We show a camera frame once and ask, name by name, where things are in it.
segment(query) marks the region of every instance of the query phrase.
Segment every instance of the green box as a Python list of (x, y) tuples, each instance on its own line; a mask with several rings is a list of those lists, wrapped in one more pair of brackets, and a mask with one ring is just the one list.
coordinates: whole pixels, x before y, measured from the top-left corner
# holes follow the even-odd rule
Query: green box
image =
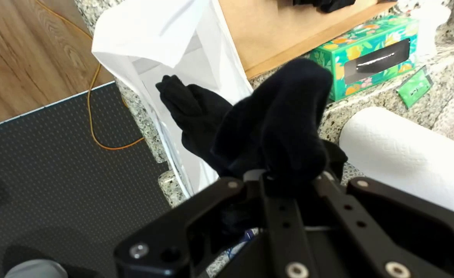
[(398, 96), (409, 110), (415, 103), (418, 103), (432, 87), (429, 76), (426, 76), (424, 69), (420, 69), (401, 87), (396, 89)]
[(305, 58), (333, 75), (332, 101), (413, 70), (416, 24), (404, 16), (369, 21), (319, 45)]

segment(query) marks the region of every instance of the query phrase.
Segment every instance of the black metal bracket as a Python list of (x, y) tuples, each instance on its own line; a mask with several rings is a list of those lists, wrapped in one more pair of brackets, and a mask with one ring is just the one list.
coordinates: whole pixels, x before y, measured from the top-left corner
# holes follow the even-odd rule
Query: black metal bracket
[(219, 180), (115, 249), (120, 278), (197, 277), (243, 231), (259, 234), (219, 277), (454, 277), (454, 212), (367, 178), (324, 172), (282, 181)]

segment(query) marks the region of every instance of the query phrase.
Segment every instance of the white cylinder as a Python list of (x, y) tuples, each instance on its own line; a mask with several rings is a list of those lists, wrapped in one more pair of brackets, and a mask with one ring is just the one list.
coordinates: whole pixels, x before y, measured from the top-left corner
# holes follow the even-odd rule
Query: white cylinder
[(30, 260), (12, 268), (6, 278), (67, 278), (67, 274), (55, 262)]
[(454, 141), (372, 107), (344, 126), (339, 147), (365, 177), (454, 211)]

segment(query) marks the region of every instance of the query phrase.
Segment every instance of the orange cable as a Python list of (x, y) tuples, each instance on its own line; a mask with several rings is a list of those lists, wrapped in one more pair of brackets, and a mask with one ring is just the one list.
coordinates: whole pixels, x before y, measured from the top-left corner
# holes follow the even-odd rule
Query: orange cable
[[(83, 28), (77, 27), (74, 22), (71, 22), (69, 19), (66, 19), (64, 16), (58, 14), (57, 11), (54, 11), (52, 8), (49, 8), (47, 5), (44, 5), (41, 0), (37, 0), (46, 11), (52, 13), (57, 19), (60, 19), (61, 22), (71, 25), (72, 28), (75, 28), (77, 31), (83, 33), (86, 38), (91, 39), (91, 35), (88, 31), (84, 31)], [(88, 95), (86, 95), (86, 112), (88, 112), (88, 124), (89, 124), (89, 135), (91, 135), (91, 140), (92, 143), (103, 149), (103, 150), (108, 150), (108, 152), (121, 152), (121, 150), (126, 150), (126, 149), (131, 149), (134, 146), (137, 146), (138, 143), (145, 141), (145, 138), (140, 138), (134, 143), (129, 143), (129, 144), (125, 144), (125, 146), (118, 146), (118, 147), (109, 147), (109, 146), (105, 146), (98, 141), (95, 132), (94, 132), (94, 123), (92, 123), (92, 112), (91, 112), (91, 92), (92, 92), (92, 87), (95, 86), (98, 76), (100, 76), (100, 70), (101, 70), (101, 65), (98, 64), (97, 69), (94, 70), (94, 75), (91, 78), (91, 84), (89, 84), (89, 89), (88, 89)]]

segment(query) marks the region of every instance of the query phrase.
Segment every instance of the green cardboard box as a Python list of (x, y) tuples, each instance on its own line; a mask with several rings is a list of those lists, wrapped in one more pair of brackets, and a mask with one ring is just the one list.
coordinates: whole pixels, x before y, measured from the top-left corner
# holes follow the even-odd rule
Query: green cardboard box
[(382, 84), (413, 70), (416, 24), (404, 16), (373, 19), (319, 45), (305, 58), (333, 75), (330, 99)]

